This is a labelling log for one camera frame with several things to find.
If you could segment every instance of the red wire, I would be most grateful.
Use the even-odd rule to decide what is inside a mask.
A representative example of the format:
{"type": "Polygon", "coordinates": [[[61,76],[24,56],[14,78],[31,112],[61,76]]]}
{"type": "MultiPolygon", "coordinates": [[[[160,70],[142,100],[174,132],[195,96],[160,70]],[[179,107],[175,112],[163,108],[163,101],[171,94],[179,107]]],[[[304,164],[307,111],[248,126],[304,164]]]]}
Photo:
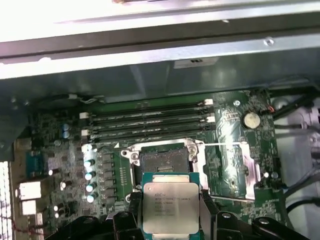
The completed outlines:
{"type": "Polygon", "coordinates": [[[11,220],[11,224],[12,224],[12,230],[19,232],[19,233],[23,233],[23,234],[30,234],[30,235],[42,235],[44,236],[43,233],[39,233],[36,232],[34,229],[20,229],[16,226],[16,222],[11,219],[10,217],[6,217],[6,216],[0,216],[2,219],[6,219],[6,220],[11,220]]]}

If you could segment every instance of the screw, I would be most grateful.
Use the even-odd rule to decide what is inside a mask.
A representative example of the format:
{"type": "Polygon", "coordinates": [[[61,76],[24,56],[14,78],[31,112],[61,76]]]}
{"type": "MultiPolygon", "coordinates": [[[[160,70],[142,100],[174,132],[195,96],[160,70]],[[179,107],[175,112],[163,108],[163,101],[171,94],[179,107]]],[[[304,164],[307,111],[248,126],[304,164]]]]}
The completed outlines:
{"type": "Polygon", "coordinates": [[[239,100],[235,100],[235,101],[233,102],[233,105],[235,105],[236,107],[239,107],[240,104],[241,104],[241,102],[240,102],[239,100]]]}
{"type": "Polygon", "coordinates": [[[138,155],[137,153],[133,153],[133,154],[131,155],[131,158],[132,158],[133,160],[138,159],[138,158],[139,158],[139,155],[138,155]]]}
{"type": "Polygon", "coordinates": [[[272,46],[272,45],[275,44],[275,40],[274,40],[272,37],[268,36],[268,37],[266,37],[266,38],[264,39],[263,43],[264,43],[264,45],[270,47],[270,46],[272,46]]]}
{"type": "Polygon", "coordinates": [[[189,152],[191,154],[195,154],[197,152],[197,149],[194,146],[189,147],[189,152]]]}
{"type": "Polygon", "coordinates": [[[264,219],[264,218],[260,218],[259,222],[262,223],[262,224],[269,224],[269,221],[267,219],[264,219]]]}
{"type": "Polygon", "coordinates": [[[227,212],[222,213],[222,217],[224,217],[225,219],[229,219],[231,218],[231,215],[227,212]]]}

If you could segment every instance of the capacitor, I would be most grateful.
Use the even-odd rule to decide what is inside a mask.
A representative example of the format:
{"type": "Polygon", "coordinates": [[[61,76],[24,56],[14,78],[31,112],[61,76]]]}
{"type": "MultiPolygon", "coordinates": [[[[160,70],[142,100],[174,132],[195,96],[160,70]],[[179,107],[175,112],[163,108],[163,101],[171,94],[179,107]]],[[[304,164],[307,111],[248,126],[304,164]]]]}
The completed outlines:
{"type": "Polygon", "coordinates": [[[276,171],[274,171],[274,172],[271,173],[271,177],[273,179],[277,179],[279,177],[279,174],[276,171]]]}
{"type": "Polygon", "coordinates": [[[247,112],[242,117],[242,124],[247,129],[256,129],[261,124],[261,118],[255,112],[247,112]]]}
{"type": "Polygon", "coordinates": [[[72,185],[72,181],[70,181],[70,180],[68,180],[68,181],[62,181],[62,182],[60,183],[60,186],[61,186],[61,188],[63,188],[63,189],[65,189],[66,187],[71,186],[71,185],[72,185]]]}
{"type": "Polygon", "coordinates": [[[85,190],[88,193],[91,193],[96,187],[98,186],[98,184],[96,182],[90,183],[85,187],[85,190]]]}
{"type": "Polygon", "coordinates": [[[62,137],[63,137],[64,139],[68,139],[68,138],[70,137],[70,132],[64,131],[64,132],[62,133],[62,137]]]}
{"type": "Polygon", "coordinates": [[[90,159],[90,160],[85,161],[83,163],[83,166],[85,168],[89,168],[89,167],[93,166],[95,163],[96,163],[96,161],[94,159],[90,159]]]}
{"type": "Polygon", "coordinates": [[[58,168],[56,168],[56,169],[50,169],[50,170],[48,171],[48,175],[49,175],[49,176],[52,176],[52,175],[58,174],[59,172],[60,172],[60,170],[59,170],[58,168]]]}
{"type": "Polygon", "coordinates": [[[54,214],[54,217],[55,217],[56,219],[58,219],[59,217],[61,217],[61,216],[64,215],[64,214],[65,214],[65,210],[61,209],[61,210],[59,210],[58,212],[56,212],[56,213],[54,214]]]}
{"type": "Polygon", "coordinates": [[[97,148],[97,146],[96,145],[91,145],[91,144],[87,144],[87,146],[86,146],[86,148],[87,148],[87,150],[88,151],[91,151],[92,149],[96,149],[97,148]]]}
{"type": "Polygon", "coordinates": [[[59,209],[62,209],[64,206],[65,206],[65,205],[64,205],[62,202],[60,202],[59,204],[57,204],[57,205],[55,205],[55,206],[53,207],[53,210],[54,210],[55,212],[57,212],[59,209]]]}
{"type": "Polygon", "coordinates": [[[69,124],[65,123],[62,125],[62,130],[65,132],[65,131],[68,131],[70,129],[70,126],[69,124]]]}
{"type": "Polygon", "coordinates": [[[94,193],[91,193],[90,195],[88,195],[88,196],[86,197],[86,200],[87,200],[88,203],[91,204],[91,203],[94,202],[94,200],[95,200],[97,197],[98,197],[98,193],[94,192],[94,193]]]}
{"type": "Polygon", "coordinates": [[[85,180],[89,181],[91,180],[93,177],[95,177],[97,174],[95,171],[91,171],[91,172],[88,172],[84,175],[84,178],[85,180]]]}

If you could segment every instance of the ventilation grille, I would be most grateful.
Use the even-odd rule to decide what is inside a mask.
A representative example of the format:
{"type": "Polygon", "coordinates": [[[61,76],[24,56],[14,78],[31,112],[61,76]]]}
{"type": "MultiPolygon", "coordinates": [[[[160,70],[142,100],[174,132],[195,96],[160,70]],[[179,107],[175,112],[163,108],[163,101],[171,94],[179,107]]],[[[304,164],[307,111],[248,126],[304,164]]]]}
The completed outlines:
{"type": "Polygon", "coordinates": [[[0,162],[0,240],[12,240],[11,199],[8,162],[0,162]]]}

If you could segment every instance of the black ram slot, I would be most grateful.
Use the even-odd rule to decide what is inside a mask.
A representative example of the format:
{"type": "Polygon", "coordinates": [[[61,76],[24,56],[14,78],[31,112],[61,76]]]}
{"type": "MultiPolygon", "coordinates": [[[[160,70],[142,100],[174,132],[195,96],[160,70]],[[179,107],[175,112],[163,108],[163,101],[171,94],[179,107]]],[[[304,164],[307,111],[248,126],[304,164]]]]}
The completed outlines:
{"type": "Polygon", "coordinates": [[[119,127],[130,127],[130,126],[134,126],[136,124],[149,124],[149,122],[152,121],[168,121],[168,122],[175,122],[178,120],[191,120],[191,119],[204,119],[206,117],[208,117],[209,114],[205,113],[205,114],[199,114],[196,115],[194,112],[192,114],[188,114],[188,115],[181,115],[181,116],[154,116],[154,117],[148,117],[146,119],[130,119],[129,121],[103,121],[103,122],[93,122],[90,125],[93,127],[112,127],[112,126],[119,126],[119,127]]]}
{"type": "Polygon", "coordinates": [[[199,127],[205,127],[208,124],[206,122],[203,123],[199,123],[199,122],[190,122],[190,123],[178,123],[178,124],[172,124],[172,125],[166,125],[166,126],[150,126],[150,127],[138,127],[136,129],[128,129],[128,130],[122,130],[122,129],[118,129],[118,130],[113,130],[113,131],[104,131],[101,132],[99,131],[97,133],[97,135],[102,135],[103,137],[107,137],[107,136],[114,136],[115,134],[118,135],[132,135],[132,134],[139,134],[142,133],[143,131],[147,131],[149,133],[152,132],[161,132],[161,131],[169,131],[169,130],[175,130],[176,128],[190,128],[191,126],[199,126],[199,127]]]}
{"type": "Polygon", "coordinates": [[[138,135],[132,135],[132,136],[121,136],[121,137],[101,137],[101,138],[95,138],[92,139],[91,143],[101,143],[101,142],[113,142],[113,141],[129,141],[129,140],[138,140],[138,139],[146,139],[146,138],[156,138],[156,137],[165,137],[167,135],[175,136],[178,134],[190,134],[190,133],[197,133],[197,132],[204,132],[204,131],[210,131],[210,126],[205,127],[197,127],[192,129],[182,129],[178,131],[163,131],[163,132],[157,132],[157,133],[149,133],[146,132],[146,134],[138,134],[138,135]]]}
{"type": "Polygon", "coordinates": [[[148,130],[152,128],[164,128],[164,127],[176,127],[180,125],[190,125],[190,124],[201,124],[206,123],[204,119],[183,119],[183,120],[173,120],[170,122],[150,122],[150,123],[139,123],[130,126],[112,125],[109,127],[101,126],[92,130],[93,134],[104,134],[104,133],[116,133],[124,131],[138,131],[138,130],[148,130]]]}
{"type": "Polygon", "coordinates": [[[151,121],[151,120],[158,120],[158,119],[162,119],[162,118],[166,118],[166,117],[171,117],[171,118],[187,118],[187,117],[192,117],[192,116],[197,116],[197,115],[204,115],[204,114],[208,114],[208,110],[207,109],[202,109],[200,111],[188,111],[188,112],[174,112],[174,113],[170,113],[168,114],[167,112],[161,112],[159,114],[156,115],[131,115],[128,118],[115,118],[115,119],[98,119],[98,118],[93,118],[92,121],[95,123],[106,123],[106,124],[111,124],[111,123],[118,123],[118,122],[122,122],[122,123],[127,123],[127,122],[140,122],[140,121],[151,121]]]}
{"type": "Polygon", "coordinates": [[[186,103],[186,104],[175,104],[175,105],[166,105],[166,106],[156,106],[156,107],[141,107],[136,108],[134,110],[123,110],[116,112],[108,112],[108,113],[96,113],[92,114],[93,117],[116,117],[116,116],[124,116],[124,115],[135,115],[139,113],[152,113],[152,112],[163,112],[163,111],[178,111],[178,110],[198,110],[200,108],[209,108],[212,105],[204,105],[203,102],[199,103],[186,103]]]}

